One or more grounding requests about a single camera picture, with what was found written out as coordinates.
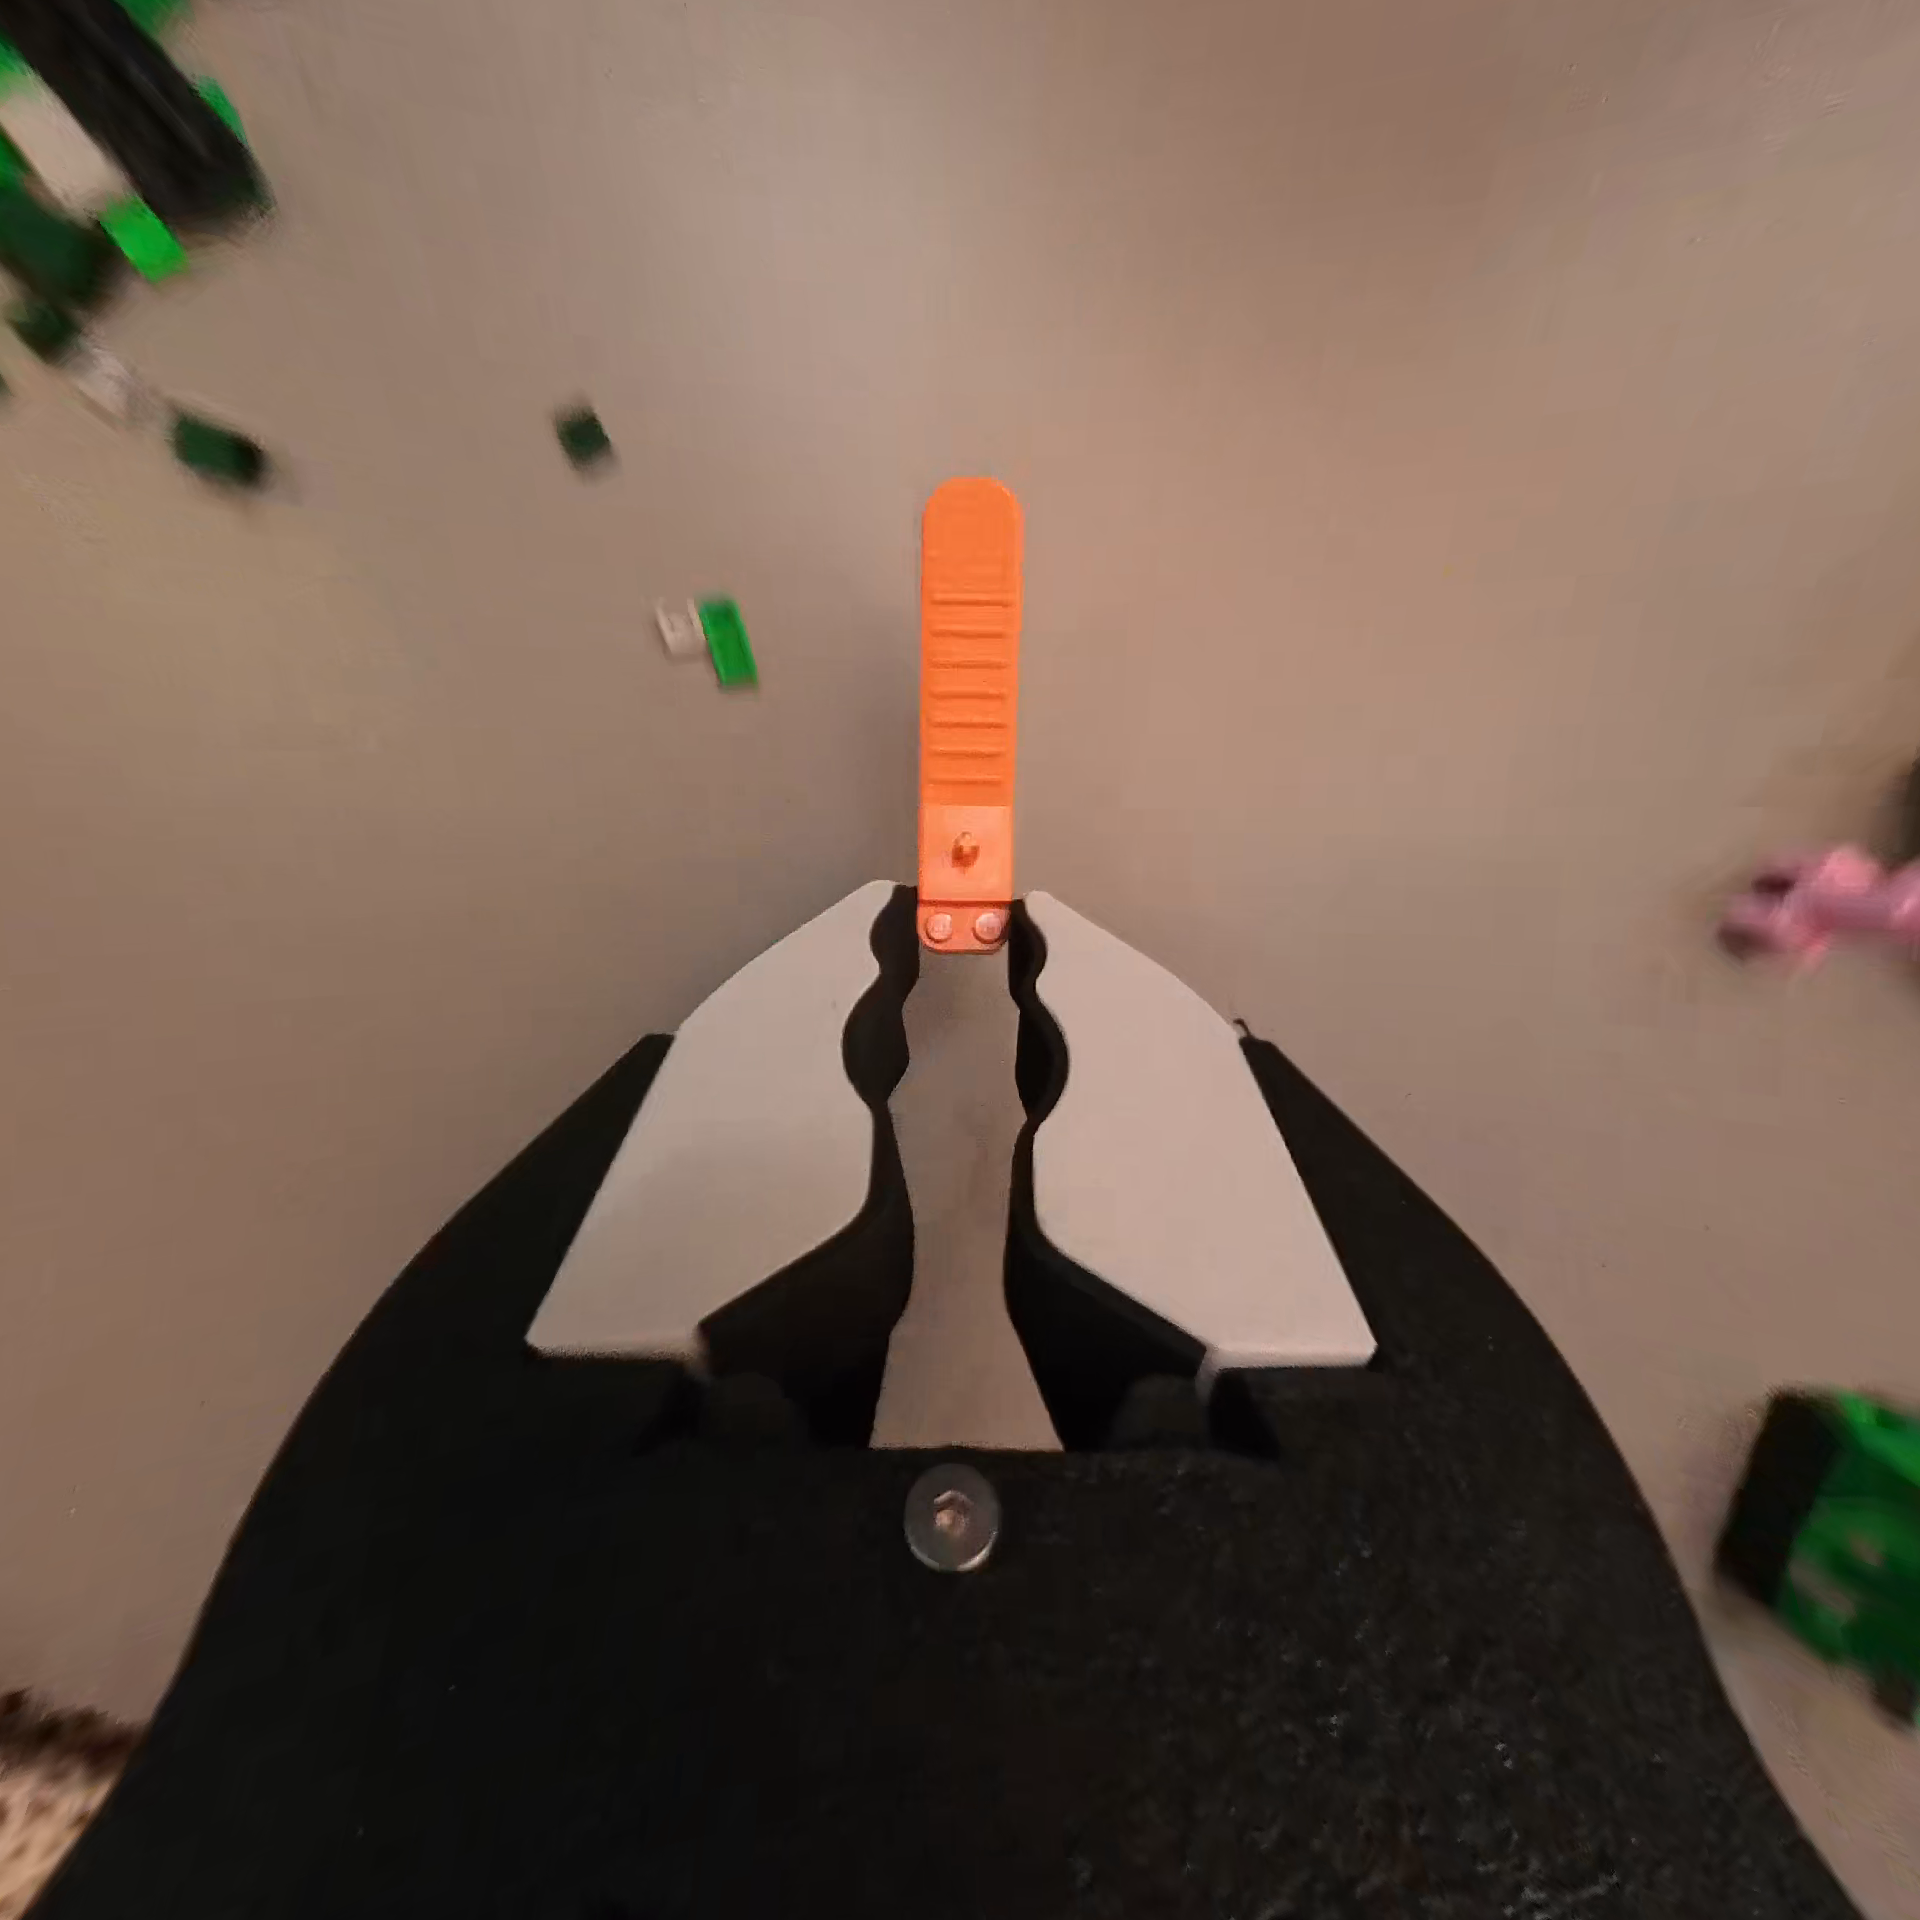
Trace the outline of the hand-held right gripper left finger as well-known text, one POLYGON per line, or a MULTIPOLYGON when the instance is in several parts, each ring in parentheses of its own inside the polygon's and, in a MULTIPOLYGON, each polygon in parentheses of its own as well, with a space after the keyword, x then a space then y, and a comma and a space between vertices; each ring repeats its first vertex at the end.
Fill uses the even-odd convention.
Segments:
POLYGON ((916 896, 870 880, 744 964, 669 1035, 526 1340, 780 1390, 868 1441, 913 1283, 892 1095, 916 896))

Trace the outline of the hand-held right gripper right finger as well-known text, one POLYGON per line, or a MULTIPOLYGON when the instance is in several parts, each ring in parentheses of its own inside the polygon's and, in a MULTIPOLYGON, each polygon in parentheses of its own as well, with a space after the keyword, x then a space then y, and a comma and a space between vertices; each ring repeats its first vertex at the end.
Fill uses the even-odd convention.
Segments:
POLYGON ((1014 912, 1004 1302, 1062 1441, 1277 1441, 1376 1331, 1241 1029, 1047 892, 1014 912))

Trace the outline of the orange brick separator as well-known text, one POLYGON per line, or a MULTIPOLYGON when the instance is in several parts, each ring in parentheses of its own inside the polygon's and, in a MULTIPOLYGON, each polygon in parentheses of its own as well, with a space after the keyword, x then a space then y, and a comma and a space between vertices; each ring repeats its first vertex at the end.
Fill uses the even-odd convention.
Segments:
POLYGON ((991 476, 956 476, 919 525, 918 938, 1002 948, 1016 899, 1023 515, 991 476))

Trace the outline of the pink lego pig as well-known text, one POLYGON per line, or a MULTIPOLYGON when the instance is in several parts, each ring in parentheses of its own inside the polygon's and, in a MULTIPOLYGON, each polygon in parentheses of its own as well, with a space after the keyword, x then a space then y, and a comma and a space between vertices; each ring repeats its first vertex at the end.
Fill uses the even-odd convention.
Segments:
POLYGON ((1854 845, 1775 857, 1722 909, 1716 938, 1741 958, 1811 966, 1834 948, 1917 951, 1917 862, 1884 864, 1854 845))

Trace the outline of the green lego build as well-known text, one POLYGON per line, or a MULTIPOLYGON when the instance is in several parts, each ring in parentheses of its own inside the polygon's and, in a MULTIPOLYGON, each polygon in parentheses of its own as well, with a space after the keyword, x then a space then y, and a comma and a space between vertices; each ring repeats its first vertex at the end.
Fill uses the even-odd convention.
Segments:
POLYGON ((1779 1390, 1724 1516, 1716 1571, 1890 1719, 1917 1723, 1917 1414, 1779 1390))

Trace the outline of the pile of green lego bricks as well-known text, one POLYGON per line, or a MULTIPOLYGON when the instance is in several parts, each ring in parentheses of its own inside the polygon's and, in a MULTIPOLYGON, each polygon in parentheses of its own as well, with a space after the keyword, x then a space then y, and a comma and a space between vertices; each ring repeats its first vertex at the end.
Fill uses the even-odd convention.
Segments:
POLYGON ((94 413, 203 490, 270 492, 261 441, 167 396, 103 338, 261 227, 273 195, 228 89, 178 59, 188 4, 1 5, 3 334, 94 413))

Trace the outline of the beige knit cloth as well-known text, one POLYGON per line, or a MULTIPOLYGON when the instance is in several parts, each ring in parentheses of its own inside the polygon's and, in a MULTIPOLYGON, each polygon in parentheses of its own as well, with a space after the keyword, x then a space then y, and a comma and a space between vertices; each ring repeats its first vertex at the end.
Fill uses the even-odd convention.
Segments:
POLYGON ((146 1725, 1 1694, 1 1917, 21 1917, 100 1811, 146 1725))

